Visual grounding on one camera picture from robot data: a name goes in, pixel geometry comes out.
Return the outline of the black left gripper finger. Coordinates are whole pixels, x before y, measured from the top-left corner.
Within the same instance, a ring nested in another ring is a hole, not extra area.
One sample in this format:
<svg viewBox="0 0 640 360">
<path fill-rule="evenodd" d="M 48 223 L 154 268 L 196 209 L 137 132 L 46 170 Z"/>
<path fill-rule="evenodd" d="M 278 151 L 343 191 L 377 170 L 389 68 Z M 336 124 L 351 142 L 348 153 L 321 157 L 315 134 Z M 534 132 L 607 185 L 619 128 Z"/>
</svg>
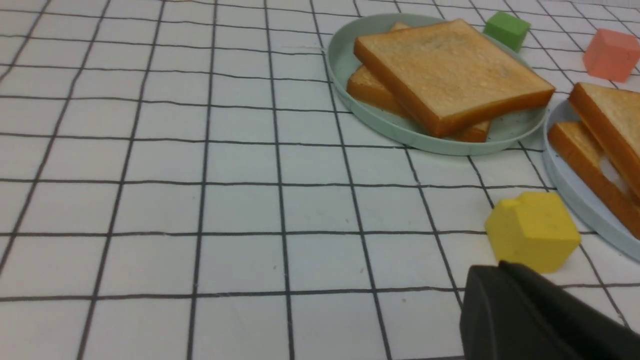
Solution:
<svg viewBox="0 0 640 360">
<path fill-rule="evenodd" d="M 473 265 L 459 322 L 467 360 L 637 360 L 640 337 L 521 263 Z"/>
</svg>

